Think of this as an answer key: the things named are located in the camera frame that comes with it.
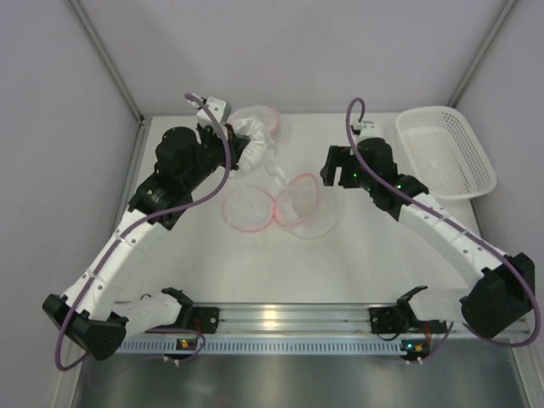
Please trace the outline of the white mesh laundry bag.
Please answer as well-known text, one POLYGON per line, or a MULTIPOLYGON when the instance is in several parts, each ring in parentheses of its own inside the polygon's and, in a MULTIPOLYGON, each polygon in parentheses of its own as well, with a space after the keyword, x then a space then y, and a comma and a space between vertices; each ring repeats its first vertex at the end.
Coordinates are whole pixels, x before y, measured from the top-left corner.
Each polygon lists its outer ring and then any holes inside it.
POLYGON ((328 234, 340 217, 336 195, 326 190, 312 173, 298 175, 277 196, 256 186, 242 186, 224 200, 223 215, 228 225, 253 233, 278 224, 305 240, 328 234))
POLYGON ((261 121, 271 136, 275 136, 281 128, 278 110, 267 105, 253 105, 237 109, 231 114, 229 122, 234 125, 235 122, 248 118, 256 118, 261 121))

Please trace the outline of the white cloth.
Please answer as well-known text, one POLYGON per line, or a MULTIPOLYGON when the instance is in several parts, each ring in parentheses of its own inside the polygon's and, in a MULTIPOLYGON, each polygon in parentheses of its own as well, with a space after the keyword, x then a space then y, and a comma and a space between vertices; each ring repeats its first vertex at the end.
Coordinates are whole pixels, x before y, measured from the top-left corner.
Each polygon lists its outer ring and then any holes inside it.
POLYGON ((233 121, 232 126, 235 135, 248 137, 249 143, 237 162, 238 169, 231 171, 229 177, 243 179, 263 167, 279 186, 286 187, 291 179, 277 162, 278 150, 265 124, 250 116, 233 121))

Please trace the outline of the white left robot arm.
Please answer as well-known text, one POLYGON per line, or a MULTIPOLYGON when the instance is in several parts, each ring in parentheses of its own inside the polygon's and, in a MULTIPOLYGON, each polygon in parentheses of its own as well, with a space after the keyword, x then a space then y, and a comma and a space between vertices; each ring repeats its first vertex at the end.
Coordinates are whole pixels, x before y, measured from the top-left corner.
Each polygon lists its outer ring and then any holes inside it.
POLYGON ((156 147, 154 172, 136 189, 103 250, 74 285, 42 304, 49 319, 87 356, 105 360, 134 335, 159 327, 197 329, 193 302, 171 287, 138 301, 119 296, 147 253, 164 239, 193 191, 231 159, 236 170, 250 139, 231 126, 222 140, 211 126, 167 130, 156 147))

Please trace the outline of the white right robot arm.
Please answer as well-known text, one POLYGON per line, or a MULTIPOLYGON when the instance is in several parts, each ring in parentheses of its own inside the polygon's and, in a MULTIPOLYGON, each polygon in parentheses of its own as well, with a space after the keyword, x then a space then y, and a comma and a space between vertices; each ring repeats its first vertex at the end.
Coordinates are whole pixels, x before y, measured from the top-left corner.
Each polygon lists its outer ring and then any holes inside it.
POLYGON ((533 261, 496 249, 455 220, 427 186, 399 172, 383 139, 363 139, 355 150, 330 146, 320 176, 326 186, 365 190, 378 209, 419 235, 461 276, 463 288, 418 286, 400 297, 410 323, 460 323, 491 340, 533 309, 533 261))

